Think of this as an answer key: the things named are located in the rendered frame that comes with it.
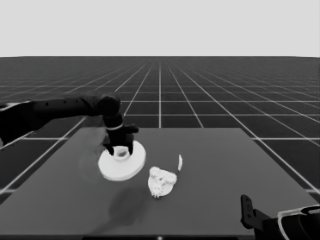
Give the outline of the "large thick white disc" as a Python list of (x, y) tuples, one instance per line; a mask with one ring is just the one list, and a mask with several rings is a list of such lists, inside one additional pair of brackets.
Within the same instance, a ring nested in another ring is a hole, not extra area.
[(98, 160), (98, 168), (107, 180), (125, 181), (138, 174), (144, 167), (145, 161), (145, 148), (134, 140), (132, 154), (125, 146), (115, 146), (113, 155), (104, 150)]

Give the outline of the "white round gear carrier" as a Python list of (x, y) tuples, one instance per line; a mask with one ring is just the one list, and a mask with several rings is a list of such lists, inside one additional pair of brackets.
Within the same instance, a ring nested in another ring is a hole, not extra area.
[[(166, 178), (166, 175), (169, 174), (169, 173), (172, 173), (172, 172), (169, 172), (169, 171), (161, 169), (161, 176), (160, 177), (165, 177)], [(149, 190), (152, 187), (155, 187), (155, 186), (160, 187), (159, 185), (156, 184), (156, 179), (157, 178), (158, 177), (156, 177), (156, 178), (151, 177), (150, 174), (149, 174), (149, 178), (148, 178), (148, 188), (149, 188)], [(165, 186), (160, 187), (162, 189), (162, 194), (161, 194), (160, 197), (168, 195), (173, 190), (173, 187), (174, 187), (174, 185), (170, 185), (170, 184), (166, 184)]]

